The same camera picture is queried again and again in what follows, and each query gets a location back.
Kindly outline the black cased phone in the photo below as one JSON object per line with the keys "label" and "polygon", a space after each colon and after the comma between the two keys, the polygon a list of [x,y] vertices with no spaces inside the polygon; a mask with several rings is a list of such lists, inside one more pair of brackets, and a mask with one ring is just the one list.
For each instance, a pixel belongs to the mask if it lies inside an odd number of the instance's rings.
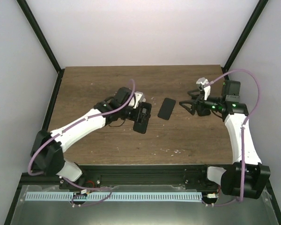
{"label": "black cased phone", "polygon": [[175,107],[176,100],[166,97],[157,114],[157,117],[163,120],[169,120]]}
{"label": "black cased phone", "polygon": [[135,114],[133,117],[134,125],[133,131],[140,134],[145,134],[148,127],[148,122],[151,116],[152,105],[150,103],[140,103],[135,109]]}

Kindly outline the black cased phone front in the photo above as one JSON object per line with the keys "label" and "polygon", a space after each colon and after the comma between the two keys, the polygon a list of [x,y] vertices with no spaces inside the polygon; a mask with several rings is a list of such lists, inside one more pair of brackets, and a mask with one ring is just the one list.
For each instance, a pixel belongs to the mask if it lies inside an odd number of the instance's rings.
{"label": "black cased phone front", "polygon": [[163,120],[169,120],[175,107],[176,100],[166,97],[157,114],[157,117]]}

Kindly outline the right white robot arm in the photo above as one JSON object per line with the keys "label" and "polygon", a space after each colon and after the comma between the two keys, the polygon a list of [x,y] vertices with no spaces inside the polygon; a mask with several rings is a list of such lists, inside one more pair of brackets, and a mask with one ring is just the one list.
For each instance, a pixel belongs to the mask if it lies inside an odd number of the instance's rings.
{"label": "right white robot arm", "polygon": [[191,99],[180,101],[179,105],[191,115],[201,117],[220,113],[232,147],[232,164],[227,168],[209,166],[199,176],[200,186],[209,189],[216,183],[225,195],[258,199],[271,172],[257,155],[249,128],[249,112],[246,104],[240,102],[241,83],[223,82],[220,97],[210,96],[211,87],[206,78],[198,79],[196,85],[197,89],[187,92]]}

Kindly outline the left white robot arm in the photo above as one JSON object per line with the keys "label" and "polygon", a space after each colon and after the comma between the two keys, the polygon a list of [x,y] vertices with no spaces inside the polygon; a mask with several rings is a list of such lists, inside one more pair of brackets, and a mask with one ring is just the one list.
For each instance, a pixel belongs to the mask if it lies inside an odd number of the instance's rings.
{"label": "left white robot arm", "polygon": [[64,158],[64,153],[88,134],[117,120],[133,122],[133,131],[145,134],[152,105],[144,94],[121,87],[114,96],[98,102],[85,115],[61,128],[40,130],[31,151],[30,175],[58,175],[69,180],[75,189],[86,185],[81,168]]}

